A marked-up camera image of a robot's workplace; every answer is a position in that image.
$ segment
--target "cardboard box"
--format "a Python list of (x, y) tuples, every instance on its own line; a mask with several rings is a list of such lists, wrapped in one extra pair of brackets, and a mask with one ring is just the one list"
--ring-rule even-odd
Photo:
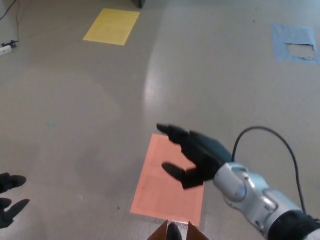
[[(155, 232), (147, 240), (167, 240), (168, 220), (155, 230)], [(209, 240), (202, 232), (200, 232), (191, 222), (188, 223), (186, 232), (186, 240)]]

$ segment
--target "blue tape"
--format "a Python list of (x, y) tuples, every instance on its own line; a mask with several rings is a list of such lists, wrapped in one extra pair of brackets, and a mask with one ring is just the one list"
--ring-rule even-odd
[[(274, 56), (279, 61), (320, 64), (320, 56), (316, 45), (314, 31), (309, 27), (272, 24), (272, 40)], [(292, 55), (288, 45), (312, 46), (315, 58)]]

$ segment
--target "robotic arm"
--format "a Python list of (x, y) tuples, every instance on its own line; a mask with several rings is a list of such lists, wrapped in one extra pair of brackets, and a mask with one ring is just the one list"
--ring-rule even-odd
[(182, 183), (184, 189), (213, 180), (224, 201), (240, 211), (266, 240), (320, 240), (320, 223), (264, 178), (238, 162), (217, 140), (178, 126), (157, 124), (169, 140), (181, 146), (181, 152), (195, 164), (184, 170), (164, 162), (163, 169)]

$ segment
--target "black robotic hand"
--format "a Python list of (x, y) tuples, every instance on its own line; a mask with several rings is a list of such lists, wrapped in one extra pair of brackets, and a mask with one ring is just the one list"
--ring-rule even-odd
[(184, 170), (170, 162), (162, 163), (163, 169), (180, 181), (184, 189), (213, 179), (221, 166), (231, 162), (231, 153), (216, 139), (174, 125), (157, 124), (156, 128), (179, 144), (181, 152), (195, 164), (195, 168)]
[[(23, 185), (26, 178), (20, 175), (10, 175), (9, 173), (0, 174), (0, 194)], [(5, 211), (11, 204), (11, 199), (0, 197), (0, 229), (7, 228), (13, 223), (13, 218), (17, 216), (28, 204), (29, 199), (23, 199), (14, 204), (9, 210)]]

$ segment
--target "power strip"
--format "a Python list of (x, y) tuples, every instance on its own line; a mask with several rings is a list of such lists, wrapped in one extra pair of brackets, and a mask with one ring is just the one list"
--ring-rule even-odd
[(0, 56), (4, 54), (8, 54), (10, 52), (12, 52), (12, 47), (9, 45), (0, 48)]

